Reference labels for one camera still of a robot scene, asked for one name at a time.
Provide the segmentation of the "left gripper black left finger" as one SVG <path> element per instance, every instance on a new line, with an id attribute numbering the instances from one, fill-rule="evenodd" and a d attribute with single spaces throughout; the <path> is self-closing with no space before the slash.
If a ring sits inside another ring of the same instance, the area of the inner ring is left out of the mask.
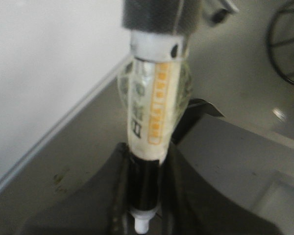
<path id="1" fill-rule="evenodd" d="M 75 193 L 28 219 L 19 235 L 127 235 L 128 147 L 118 143 Z"/>

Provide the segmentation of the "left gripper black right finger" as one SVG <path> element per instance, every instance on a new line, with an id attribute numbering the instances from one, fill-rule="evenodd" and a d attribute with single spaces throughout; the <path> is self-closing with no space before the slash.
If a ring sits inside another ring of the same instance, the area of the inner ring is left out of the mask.
<path id="1" fill-rule="evenodd" d="M 170 143 L 163 170 L 162 234 L 282 234 L 274 223 L 217 191 L 186 161 L 174 143 Z"/>

